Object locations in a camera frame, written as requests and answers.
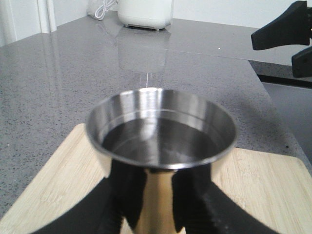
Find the black object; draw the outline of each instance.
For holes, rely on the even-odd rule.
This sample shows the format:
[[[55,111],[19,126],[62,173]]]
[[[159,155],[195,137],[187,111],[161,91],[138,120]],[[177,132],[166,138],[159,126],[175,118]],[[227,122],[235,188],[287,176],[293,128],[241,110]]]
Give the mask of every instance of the black object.
[[[292,57],[292,74],[297,78],[312,77],[312,47]]]
[[[192,170],[183,171],[173,183],[180,184],[187,178],[192,187],[196,178],[191,174]],[[174,185],[176,192],[182,195],[177,202],[179,205],[185,202],[179,207],[178,216],[181,217],[179,225],[185,226],[187,234],[278,234],[246,213],[213,182],[198,183],[199,187],[205,185],[201,196],[193,190],[186,192],[179,184]],[[33,234],[119,234],[123,219],[119,206],[109,179],[103,179],[80,203]]]
[[[309,45],[312,38],[312,7],[296,1],[278,18],[252,34],[254,50],[291,44]],[[312,48],[292,57],[292,74],[296,78],[312,76]]]
[[[296,1],[278,18],[252,34],[254,50],[301,44],[309,45],[311,16],[306,1]]]

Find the water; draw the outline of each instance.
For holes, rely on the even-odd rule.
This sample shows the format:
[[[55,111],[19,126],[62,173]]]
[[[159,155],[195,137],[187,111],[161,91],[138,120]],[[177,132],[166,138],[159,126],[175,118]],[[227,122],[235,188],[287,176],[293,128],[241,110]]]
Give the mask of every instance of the water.
[[[154,117],[117,126],[108,133],[102,146],[151,166],[196,162],[221,151],[207,134],[176,121]]]

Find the gray countertop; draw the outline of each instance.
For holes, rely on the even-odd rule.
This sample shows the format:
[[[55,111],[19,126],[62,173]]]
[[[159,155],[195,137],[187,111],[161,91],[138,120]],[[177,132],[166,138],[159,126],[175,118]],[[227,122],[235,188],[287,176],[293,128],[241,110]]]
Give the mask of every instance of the gray countertop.
[[[95,103],[146,86],[220,103],[238,123],[238,147],[296,156],[312,172],[248,62],[284,64],[304,46],[260,55],[253,31],[175,19],[156,32],[125,28],[109,13],[0,47],[0,217]]]

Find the white power cord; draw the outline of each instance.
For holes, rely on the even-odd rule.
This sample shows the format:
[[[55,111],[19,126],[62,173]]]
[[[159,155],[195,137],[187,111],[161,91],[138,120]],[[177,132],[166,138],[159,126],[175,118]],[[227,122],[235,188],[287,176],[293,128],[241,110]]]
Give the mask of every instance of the white power cord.
[[[103,0],[103,4],[95,11],[94,18],[104,19],[105,13],[117,2],[117,0]]]

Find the white wall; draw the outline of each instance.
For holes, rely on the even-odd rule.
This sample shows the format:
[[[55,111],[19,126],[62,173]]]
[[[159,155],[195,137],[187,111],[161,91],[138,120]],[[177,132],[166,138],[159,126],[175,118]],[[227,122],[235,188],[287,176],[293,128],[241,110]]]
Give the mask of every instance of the white wall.
[[[174,18],[261,28],[295,0],[175,0]]]
[[[41,32],[37,0],[0,0],[0,17],[2,43]]]
[[[88,0],[54,0],[57,26],[86,16]]]

